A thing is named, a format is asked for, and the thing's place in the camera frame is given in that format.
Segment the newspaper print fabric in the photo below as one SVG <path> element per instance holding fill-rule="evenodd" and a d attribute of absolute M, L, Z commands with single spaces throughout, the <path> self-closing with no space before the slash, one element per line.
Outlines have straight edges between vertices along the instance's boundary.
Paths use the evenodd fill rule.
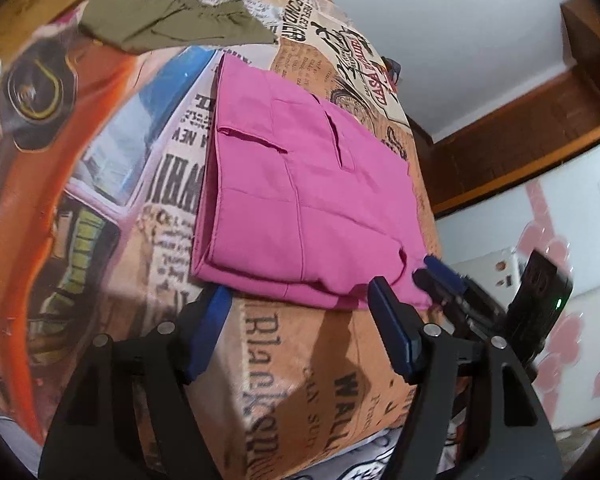
<path fill-rule="evenodd" d="M 0 413 L 39 443 L 94 334 L 145 333 L 200 291 L 190 247 L 222 52 L 336 103 L 408 160 L 427 249 L 438 252 L 413 138 L 378 53 L 330 0 L 249 6 L 278 44 L 131 56 L 80 33 L 82 4 L 3 67 Z M 224 478 L 269 480 L 399 424 L 413 389 L 392 371 L 368 312 L 237 297 L 187 395 Z M 147 460 L 160 469 L 136 397 Z"/>
<path fill-rule="evenodd" d="M 308 467 L 285 480 L 379 480 L 386 469 L 402 428 L 381 433 L 364 444 Z M 438 462 L 438 473 L 456 465 L 458 428 L 449 423 L 445 447 Z"/>

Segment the olive green cloth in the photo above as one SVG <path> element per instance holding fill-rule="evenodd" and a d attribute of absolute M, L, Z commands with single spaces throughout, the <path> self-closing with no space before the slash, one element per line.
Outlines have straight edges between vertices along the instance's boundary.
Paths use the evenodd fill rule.
<path fill-rule="evenodd" d="M 80 20 L 91 35 L 126 52 L 167 46 L 274 43 L 275 35 L 241 0 L 90 0 Z"/>

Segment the pink cloth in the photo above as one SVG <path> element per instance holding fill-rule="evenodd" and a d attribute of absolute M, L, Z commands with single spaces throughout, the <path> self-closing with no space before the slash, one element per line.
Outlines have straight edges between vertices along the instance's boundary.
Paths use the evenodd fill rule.
<path fill-rule="evenodd" d="M 352 115 L 225 55 L 191 272 L 322 308 L 366 308 L 375 276 L 430 305 L 408 165 Z"/>

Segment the pink garment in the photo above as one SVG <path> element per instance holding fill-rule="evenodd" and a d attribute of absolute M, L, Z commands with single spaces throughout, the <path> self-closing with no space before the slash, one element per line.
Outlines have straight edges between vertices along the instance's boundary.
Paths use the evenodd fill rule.
<path fill-rule="evenodd" d="M 352 115 L 225 55 L 191 272 L 322 308 L 366 308 L 387 278 L 398 298 L 426 248 L 408 165 Z"/>

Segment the white ceiling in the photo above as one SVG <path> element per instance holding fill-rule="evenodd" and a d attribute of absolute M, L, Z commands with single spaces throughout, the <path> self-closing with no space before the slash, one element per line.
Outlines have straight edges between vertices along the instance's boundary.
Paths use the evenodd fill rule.
<path fill-rule="evenodd" d="M 565 0 L 334 0 L 401 63 L 404 110 L 440 140 L 568 68 Z"/>

